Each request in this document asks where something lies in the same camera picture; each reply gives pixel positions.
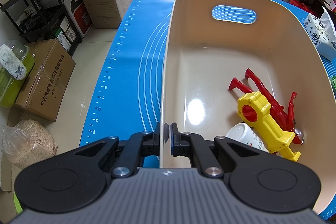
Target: green lid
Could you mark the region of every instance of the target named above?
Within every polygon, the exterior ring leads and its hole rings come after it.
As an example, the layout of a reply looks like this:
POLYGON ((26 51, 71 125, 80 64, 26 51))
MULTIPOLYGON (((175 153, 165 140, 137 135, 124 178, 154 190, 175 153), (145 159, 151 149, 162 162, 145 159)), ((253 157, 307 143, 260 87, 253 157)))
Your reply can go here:
POLYGON ((331 86, 333 87, 334 94, 336 95, 336 76, 335 75, 330 78, 330 83, 331 83, 331 86))

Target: bag of grain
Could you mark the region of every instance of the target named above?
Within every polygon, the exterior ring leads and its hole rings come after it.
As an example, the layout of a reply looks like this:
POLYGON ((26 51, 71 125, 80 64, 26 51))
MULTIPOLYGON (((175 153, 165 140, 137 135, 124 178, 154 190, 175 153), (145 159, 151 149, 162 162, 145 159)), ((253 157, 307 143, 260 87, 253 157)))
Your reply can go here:
POLYGON ((53 137, 35 120, 2 127, 2 147, 8 160, 21 169, 53 157, 57 151, 53 137))

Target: blue mat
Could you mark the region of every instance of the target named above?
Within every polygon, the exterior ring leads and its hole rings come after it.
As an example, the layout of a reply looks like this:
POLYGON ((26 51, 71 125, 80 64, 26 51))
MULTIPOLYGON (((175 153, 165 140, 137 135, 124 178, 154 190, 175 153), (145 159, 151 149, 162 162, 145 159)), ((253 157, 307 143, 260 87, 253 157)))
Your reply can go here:
MULTIPOLYGON (((281 0, 274 0, 303 24, 307 13, 281 0)), ((154 131, 160 120, 163 58, 174 0, 133 0, 101 69, 85 120, 80 146, 110 135, 121 140, 132 133, 154 131)), ((225 5, 213 11, 217 19, 250 23, 255 13, 225 5)), ((336 75, 331 62, 322 58, 329 77, 336 75)), ((147 167, 158 167, 147 157, 147 167)), ((325 219, 336 209, 330 205, 325 219)))

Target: beige plastic bin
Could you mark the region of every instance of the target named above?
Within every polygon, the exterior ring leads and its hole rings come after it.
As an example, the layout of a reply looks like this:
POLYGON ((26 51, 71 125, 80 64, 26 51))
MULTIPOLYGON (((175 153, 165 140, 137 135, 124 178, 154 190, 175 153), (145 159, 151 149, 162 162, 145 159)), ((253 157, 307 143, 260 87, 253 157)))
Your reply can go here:
POLYGON ((293 91, 296 127, 304 132, 298 162, 320 177, 322 191, 314 207, 321 213, 336 191, 336 103, 319 54, 299 20, 271 0, 175 0, 169 25, 162 88, 160 167, 188 167, 187 158, 170 155, 170 139, 164 142, 163 124, 177 122, 180 132, 201 134, 205 139, 225 135, 240 122, 237 99, 228 90, 250 68, 288 107, 293 91), (256 12, 251 24, 216 20, 217 5, 242 7, 256 12))

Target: tile floor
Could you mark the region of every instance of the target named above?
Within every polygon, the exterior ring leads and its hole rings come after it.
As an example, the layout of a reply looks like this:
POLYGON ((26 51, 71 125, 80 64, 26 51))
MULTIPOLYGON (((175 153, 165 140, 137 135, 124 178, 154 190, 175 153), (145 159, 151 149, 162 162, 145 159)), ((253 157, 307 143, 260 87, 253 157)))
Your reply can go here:
MULTIPOLYGON (((21 119, 36 119, 58 144, 57 153, 78 147, 88 107, 100 70, 117 30, 92 28, 76 49, 75 69, 68 83, 56 122, 46 121, 23 112, 21 119)), ((13 169, 13 179, 20 172, 13 169)), ((0 221, 6 223, 15 215, 12 193, 0 191, 0 221)))

